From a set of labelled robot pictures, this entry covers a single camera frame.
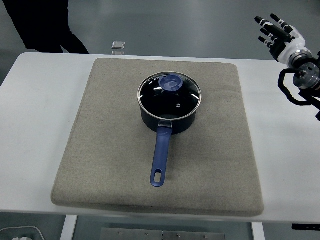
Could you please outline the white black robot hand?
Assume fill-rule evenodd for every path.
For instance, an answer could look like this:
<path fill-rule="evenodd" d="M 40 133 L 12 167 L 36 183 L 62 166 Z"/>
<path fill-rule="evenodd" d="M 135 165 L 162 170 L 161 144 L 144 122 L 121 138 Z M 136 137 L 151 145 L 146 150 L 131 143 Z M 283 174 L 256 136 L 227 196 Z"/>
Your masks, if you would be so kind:
<path fill-rule="evenodd" d="M 271 56 L 279 63 L 290 65 L 290 57 L 296 53 L 311 52 L 305 47 L 306 41 L 299 31 L 279 18 L 275 14 L 270 17 L 278 24 L 275 25 L 262 17 L 256 16 L 254 20 L 261 26 L 260 31 L 265 35 L 258 40 L 268 49 Z"/>

